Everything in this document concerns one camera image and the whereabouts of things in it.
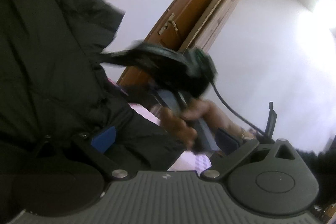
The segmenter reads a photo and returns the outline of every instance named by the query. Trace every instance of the ridged gray panel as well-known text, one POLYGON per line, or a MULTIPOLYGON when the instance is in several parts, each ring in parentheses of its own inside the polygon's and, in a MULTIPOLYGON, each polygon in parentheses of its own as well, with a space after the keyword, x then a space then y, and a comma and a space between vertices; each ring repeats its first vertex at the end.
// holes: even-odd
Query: ridged gray panel
POLYGON ((253 215, 230 200, 220 184, 195 172, 138 172, 114 182, 94 206, 67 217, 24 213, 14 224, 317 224, 308 213, 270 219, 253 215))

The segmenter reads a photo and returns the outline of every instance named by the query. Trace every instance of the bright light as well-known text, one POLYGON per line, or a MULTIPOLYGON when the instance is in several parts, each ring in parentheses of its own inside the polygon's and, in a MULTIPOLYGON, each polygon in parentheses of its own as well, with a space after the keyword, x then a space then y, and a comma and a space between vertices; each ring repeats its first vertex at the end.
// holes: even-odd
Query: bright light
POLYGON ((336 0, 320 0, 314 8, 313 14, 327 28, 336 27, 336 0))

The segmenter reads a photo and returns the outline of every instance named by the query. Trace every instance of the black jacket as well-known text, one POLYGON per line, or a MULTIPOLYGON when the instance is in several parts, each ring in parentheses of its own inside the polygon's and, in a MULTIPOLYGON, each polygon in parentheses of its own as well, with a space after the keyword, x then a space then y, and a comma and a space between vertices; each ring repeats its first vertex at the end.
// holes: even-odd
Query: black jacket
POLYGON ((13 206, 12 177, 45 135, 115 126, 105 155, 131 170, 167 170, 182 153, 111 88, 95 61, 122 17, 103 0, 0 0, 0 222, 13 206))

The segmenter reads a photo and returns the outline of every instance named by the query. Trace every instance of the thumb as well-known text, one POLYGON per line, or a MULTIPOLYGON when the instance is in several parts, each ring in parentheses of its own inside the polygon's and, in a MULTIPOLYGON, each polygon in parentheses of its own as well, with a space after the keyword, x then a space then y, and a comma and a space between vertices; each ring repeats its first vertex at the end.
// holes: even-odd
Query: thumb
POLYGON ((208 101, 193 99, 189 107, 182 112, 181 117, 187 121, 196 120, 203 117, 209 111, 209 108, 208 101))

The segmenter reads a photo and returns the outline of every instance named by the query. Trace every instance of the black device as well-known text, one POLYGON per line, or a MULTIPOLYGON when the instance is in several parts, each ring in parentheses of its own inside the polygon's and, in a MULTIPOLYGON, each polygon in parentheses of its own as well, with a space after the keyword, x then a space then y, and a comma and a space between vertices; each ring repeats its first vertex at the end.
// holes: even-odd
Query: black device
MULTIPOLYGON (((100 55, 100 61, 144 69, 169 89, 158 93, 176 111, 202 94, 216 75, 210 57, 200 50, 182 55, 141 44, 100 55)), ((269 108, 266 136, 272 135, 276 118, 271 103, 269 108)), ((204 136, 203 148, 211 146, 204 136)), ((216 133, 218 142, 225 137, 221 130, 216 133)), ((13 182, 13 195, 26 212, 11 223, 318 223, 306 211, 317 196, 317 181, 287 140, 230 141, 235 148, 227 156, 214 153, 211 168, 198 177, 194 171, 120 170, 85 135, 45 138, 13 182)))

